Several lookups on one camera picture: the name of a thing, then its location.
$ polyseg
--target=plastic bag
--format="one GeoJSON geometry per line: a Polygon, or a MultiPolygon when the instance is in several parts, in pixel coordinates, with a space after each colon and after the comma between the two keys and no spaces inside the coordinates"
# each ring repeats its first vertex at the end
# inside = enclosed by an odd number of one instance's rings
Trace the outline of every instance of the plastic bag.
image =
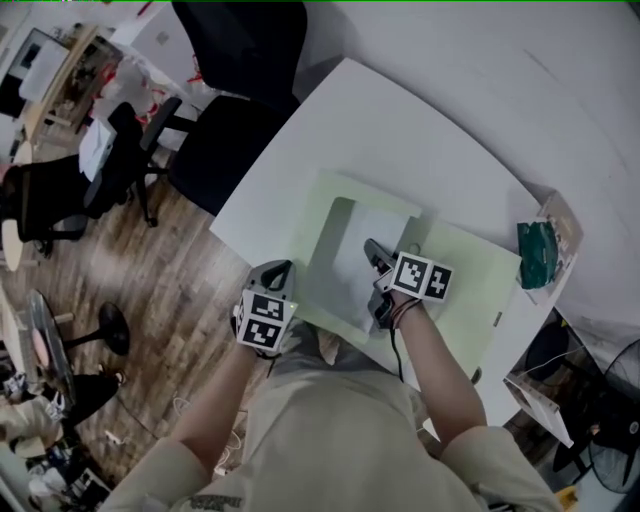
{"type": "Polygon", "coordinates": [[[124,58],[107,81],[100,97],[93,103],[91,116],[107,119],[121,103],[129,103],[136,115],[144,117],[153,108],[153,93],[149,81],[132,58],[124,58]]]}

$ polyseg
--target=fan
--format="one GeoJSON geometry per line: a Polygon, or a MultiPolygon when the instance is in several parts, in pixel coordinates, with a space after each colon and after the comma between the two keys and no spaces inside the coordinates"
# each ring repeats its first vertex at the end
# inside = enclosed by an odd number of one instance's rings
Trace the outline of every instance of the fan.
{"type": "Polygon", "coordinates": [[[600,483],[626,494],[640,476],[640,340],[625,348],[604,374],[594,406],[589,455],[600,483]]]}

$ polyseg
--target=red object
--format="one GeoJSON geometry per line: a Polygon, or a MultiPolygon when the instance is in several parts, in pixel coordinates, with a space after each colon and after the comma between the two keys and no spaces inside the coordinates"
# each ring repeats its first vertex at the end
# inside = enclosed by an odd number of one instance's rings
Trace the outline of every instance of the red object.
{"type": "Polygon", "coordinates": [[[198,65],[198,59],[196,59],[196,54],[193,54],[193,67],[196,70],[196,74],[193,78],[189,78],[187,83],[200,82],[202,80],[202,73],[200,73],[200,66],[198,65]]]}

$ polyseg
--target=shirt sleeve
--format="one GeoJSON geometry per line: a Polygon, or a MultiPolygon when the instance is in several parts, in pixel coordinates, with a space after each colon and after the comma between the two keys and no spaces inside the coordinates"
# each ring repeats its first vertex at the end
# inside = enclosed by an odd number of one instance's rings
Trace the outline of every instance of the shirt sleeve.
{"type": "Polygon", "coordinates": [[[517,511],[561,512],[562,507],[507,430],[475,427],[445,448],[441,462],[489,504],[517,511]]]}
{"type": "Polygon", "coordinates": [[[144,510],[147,498],[170,509],[211,481],[197,457],[185,445],[160,439],[113,490],[100,512],[144,510]]]}

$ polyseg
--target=chair backrest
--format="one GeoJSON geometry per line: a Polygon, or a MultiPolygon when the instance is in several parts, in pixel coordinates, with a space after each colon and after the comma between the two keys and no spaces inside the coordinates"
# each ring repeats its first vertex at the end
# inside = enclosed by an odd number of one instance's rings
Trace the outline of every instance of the chair backrest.
{"type": "Polygon", "coordinates": [[[140,147],[142,127],[133,107],[129,103],[118,105],[108,121],[116,131],[113,147],[84,197],[85,213],[94,219],[126,198],[127,190],[147,164],[140,147]]]}
{"type": "Polygon", "coordinates": [[[289,116],[307,31],[301,2],[174,2],[204,82],[289,116]]]}

